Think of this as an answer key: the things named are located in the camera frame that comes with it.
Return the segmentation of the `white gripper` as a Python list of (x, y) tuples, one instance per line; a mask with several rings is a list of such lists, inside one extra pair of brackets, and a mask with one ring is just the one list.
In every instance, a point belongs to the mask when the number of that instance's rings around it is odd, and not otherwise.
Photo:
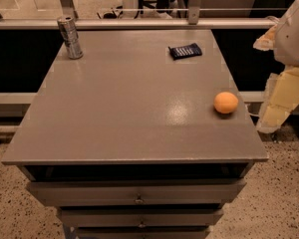
[[(274, 50), (275, 60), (288, 66), (299, 66), (299, 0), (295, 0), (280, 18), (253, 44), (260, 51)], [(272, 133), (281, 128), (290, 114), (299, 106), (299, 67), (286, 67), (271, 74), (264, 91), (256, 129)]]

